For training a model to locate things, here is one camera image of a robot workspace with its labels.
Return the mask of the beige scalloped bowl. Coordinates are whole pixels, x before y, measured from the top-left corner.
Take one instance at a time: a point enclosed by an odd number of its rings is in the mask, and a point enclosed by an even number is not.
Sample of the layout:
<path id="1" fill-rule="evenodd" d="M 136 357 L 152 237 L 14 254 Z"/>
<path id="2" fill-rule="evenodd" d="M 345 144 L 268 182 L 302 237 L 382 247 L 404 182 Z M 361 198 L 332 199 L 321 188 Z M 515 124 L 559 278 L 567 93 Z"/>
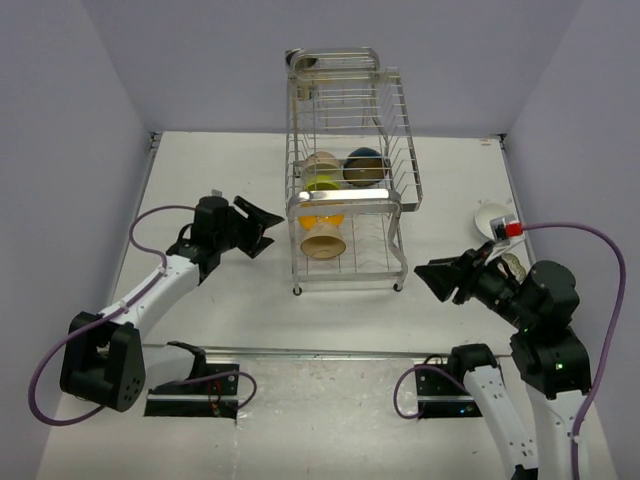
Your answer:
<path id="1" fill-rule="evenodd" d="M 509 270 L 514 275 L 519 283 L 522 283 L 527 275 L 527 270 L 520 262 L 519 258 L 513 253 L 504 253 L 501 259 L 509 267 Z"/>

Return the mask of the white bowl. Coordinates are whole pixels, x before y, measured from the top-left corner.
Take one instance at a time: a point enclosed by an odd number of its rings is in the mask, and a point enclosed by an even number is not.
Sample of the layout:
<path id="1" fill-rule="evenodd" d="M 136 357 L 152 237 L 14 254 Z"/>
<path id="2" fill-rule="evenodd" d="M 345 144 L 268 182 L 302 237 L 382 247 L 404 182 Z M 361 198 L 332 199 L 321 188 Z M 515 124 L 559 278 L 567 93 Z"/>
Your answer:
<path id="1" fill-rule="evenodd" d="M 491 221 L 500 217 L 508 216 L 511 210 L 499 203 L 484 203 L 474 213 L 473 224 L 478 235 L 484 240 L 493 240 Z"/>

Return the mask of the dark blue bowl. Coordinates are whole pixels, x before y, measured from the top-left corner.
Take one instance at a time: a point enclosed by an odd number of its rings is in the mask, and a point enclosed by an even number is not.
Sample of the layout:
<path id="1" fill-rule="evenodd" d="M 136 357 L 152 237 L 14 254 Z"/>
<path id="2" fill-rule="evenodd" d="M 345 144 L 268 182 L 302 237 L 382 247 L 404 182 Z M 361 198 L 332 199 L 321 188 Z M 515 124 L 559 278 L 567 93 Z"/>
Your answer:
<path id="1" fill-rule="evenodd" d="M 386 177 L 387 161 L 378 151 L 360 147 L 347 156 L 342 172 L 350 185 L 370 187 Z"/>

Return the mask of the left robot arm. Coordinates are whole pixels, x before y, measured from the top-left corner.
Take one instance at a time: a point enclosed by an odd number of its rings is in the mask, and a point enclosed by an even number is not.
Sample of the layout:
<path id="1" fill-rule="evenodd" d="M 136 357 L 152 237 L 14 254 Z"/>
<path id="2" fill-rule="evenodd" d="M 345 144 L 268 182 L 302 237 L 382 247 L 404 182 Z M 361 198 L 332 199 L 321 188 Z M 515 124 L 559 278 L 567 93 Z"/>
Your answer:
<path id="1" fill-rule="evenodd" d="M 212 381 L 201 348 L 171 341 L 150 358 L 143 341 L 209 277 L 224 253 L 239 250 L 256 258 L 274 242 L 266 231 L 284 219 L 240 196 L 233 201 L 204 196 L 191 211 L 193 218 L 176 241 L 156 251 L 160 263 L 142 284 L 102 311 L 81 312 L 71 321 L 60 374 L 63 392 L 123 412 L 144 389 L 174 384 L 195 393 Z"/>

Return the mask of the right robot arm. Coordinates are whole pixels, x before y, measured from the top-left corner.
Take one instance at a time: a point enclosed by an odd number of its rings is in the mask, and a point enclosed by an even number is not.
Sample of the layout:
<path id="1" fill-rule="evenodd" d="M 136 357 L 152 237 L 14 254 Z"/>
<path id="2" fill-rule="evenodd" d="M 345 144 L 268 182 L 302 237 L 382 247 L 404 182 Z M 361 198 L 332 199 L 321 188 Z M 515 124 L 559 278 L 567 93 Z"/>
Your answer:
<path id="1" fill-rule="evenodd" d="M 544 260 L 519 281 L 493 249 L 487 242 L 414 271 L 438 300 L 462 305 L 476 299 L 516 327 L 511 357 L 526 385 L 535 434 L 528 435 L 487 345 L 453 348 L 441 374 L 454 391 L 474 398 L 509 478 L 586 479 L 589 463 L 579 430 L 595 389 L 587 350 L 569 326 L 579 305 L 575 277 Z"/>

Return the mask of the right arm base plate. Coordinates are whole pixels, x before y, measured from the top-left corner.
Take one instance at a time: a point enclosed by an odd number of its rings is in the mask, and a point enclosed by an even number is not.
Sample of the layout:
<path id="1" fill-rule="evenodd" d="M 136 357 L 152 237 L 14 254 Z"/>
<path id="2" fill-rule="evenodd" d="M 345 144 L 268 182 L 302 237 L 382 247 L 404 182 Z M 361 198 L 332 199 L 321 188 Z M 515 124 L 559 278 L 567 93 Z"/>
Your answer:
<path id="1" fill-rule="evenodd" d="M 420 419 L 477 418 L 482 414 L 469 395 L 442 375 L 421 370 L 415 373 Z"/>

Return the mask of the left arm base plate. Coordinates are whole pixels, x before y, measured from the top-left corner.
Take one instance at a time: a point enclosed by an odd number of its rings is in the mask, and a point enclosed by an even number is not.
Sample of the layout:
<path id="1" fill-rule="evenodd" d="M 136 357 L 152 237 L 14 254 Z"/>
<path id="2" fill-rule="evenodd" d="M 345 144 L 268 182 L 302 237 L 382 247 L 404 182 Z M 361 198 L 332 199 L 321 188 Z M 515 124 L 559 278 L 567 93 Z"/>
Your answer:
<path id="1" fill-rule="evenodd" d="M 203 376 L 238 371 L 238 364 L 208 364 Z M 145 417 L 237 418 L 239 378 L 226 375 L 193 385 L 162 385 L 148 391 Z"/>

